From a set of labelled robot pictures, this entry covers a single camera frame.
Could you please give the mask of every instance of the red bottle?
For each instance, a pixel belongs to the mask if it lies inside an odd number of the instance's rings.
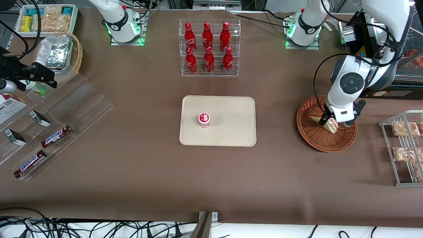
[[[197,51],[197,45],[195,44],[195,34],[192,31],[191,23],[185,23],[185,42],[188,48],[192,49],[192,52]]]
[[[223,73],[224,74],[230,74],[232,71],[232,61],[233,61],[233,56],[232,56],[232,48],[231,47],[227,47],[226,48],[226,54],[223,56]]]
[[[212,31],[210,30],[209,22],[204,23],[203,46],[205,49],[207,49],[207,47],[213,48],[213,34],[212,34]]]
[[[207,73],[211,73],[214,70],[214,55],[210,46],[206,48],[206,54],[204,55],[204,70]]]
[[[195,60],[195,56],[192,54],[192,49],[187,48],[187,56],[185,57],[185,61],[187,62],[188,70],[190,74],[194,74],[197,72],[197,61]]]
[[[229,23],[223,23],[223,30],[220,33],[220,51],[225,52],[226,47],[231,42],[231,33],[229,32]]]

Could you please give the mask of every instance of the snickers bar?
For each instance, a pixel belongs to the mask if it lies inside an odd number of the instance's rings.
[[[71,132],[72,129],[69,127],[69,125],[63,127],[60,131],[54,133],[49,138],[45,139],[44,141],[41,141],[41,145],[43,148],[49,146],[50,144],[53,144],[54,142],[58,141],[60,138],[62,138],[65,134]]]
[[[42,150],[38,151],[38,153],[34,157],[32,157],[32,159],[26,162],[20,169],[16,170],[13,175],[15,175],[16,178],[21,177],[24,173],[29,171],[30,167],[39,164],[46,157],[47,155]]]

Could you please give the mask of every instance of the brown woven basket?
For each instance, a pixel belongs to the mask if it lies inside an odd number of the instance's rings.
[[[318,96],[320,105],[324,104],[326,96]],[[317,107],[317,100],[311,97],[305,100],[297,112],[297,127],[304,140],[312,147],[323,152],[339,152],[350,147],[357,137],[357,124],[350,127],[339,124],[335,134],[327,131],[308,117],[310,109]]]
[[[82,63],[82,46],[81,46],[81,43],[78,41],[78,39],[76,38],[75,35],[70,34],[68,32],[65,32],[65,31],[56,32],[56,33],[53,34],[53,36],[62,36],[62,35],[67,35],[67,36],[71,37],[73,42],[74,42],[74,46],[72,48],[72,58],[71,58],[71,62],[70,62],[70,64],[72,65],[72,68],[69,71],[69,73],[67,73],[66,75],[56,74],[54,80],[57,83],[67,83],[67,82],[69,82],[72,78],[74,78],[78,74],[79,68],[81,67],[81,63]],[[40,49],[40,43],[38,44],[37,48],[35,49],[34,61],[35,61],[35,58],[37,57],[37,53],[38,53],[39,49]]]

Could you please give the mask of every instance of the bottle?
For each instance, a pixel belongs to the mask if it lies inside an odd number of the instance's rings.
[[[229,23],[223,23],[223,30],[220,33],[220,51],[225,52],[226,47],[229,46],[231,42],[231,33],[229,32]]]
[[[210,30],[209,22],[204,23],[203,46],[205,49],[207,49],[207,47],[211,47],[213,49],[213,34],[212,34],[212,31]]]
[[[192,53],[197,51],[197,45],[195,44],[195,34],[192,31],[191,23],[185,23],[185,42],[188,48],[192,49]]]
[[[214,70],[214,55],[210,46],[206,48],[206,54],[204,55],[204,70],[207,73],[211,73]]]
[[[233,56],[232,56],[232,48],[231,47],[227,47],[226,48],[226,54],[223,56],[223,73],[228,75],[231,73],[232,71],[232,61],[233,61]]]
[[[185,57],[185,61],[187,62],[187,67],[190,74],[195,74],[197,72],[197,62],[195,60],[195,56],[192,54],[192,49],[187,48],[187,56]]]
[[[29,80],[20,80],[20,82],[26,85],[26,90],[34,92],[36,95],[44,95],[47,91],[46,86],[41,85],[37,82]]]

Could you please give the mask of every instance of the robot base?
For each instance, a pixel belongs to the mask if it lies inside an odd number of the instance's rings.
[[[291,15],[288,18],[294,19],[294,17],[295,15]],[[283,25],[291,27],[292,22],[283,21]],[[283,31],[285,35],[288,34],[288,29],[284,28]],[[301,46],[301,45],[295,44],[290,38],[285,37],[285,48],[289,50],[319,50],[320,49],[319,38],[316,38],[316,40],[314,40],[313,43],[311,43],[308,46]]]

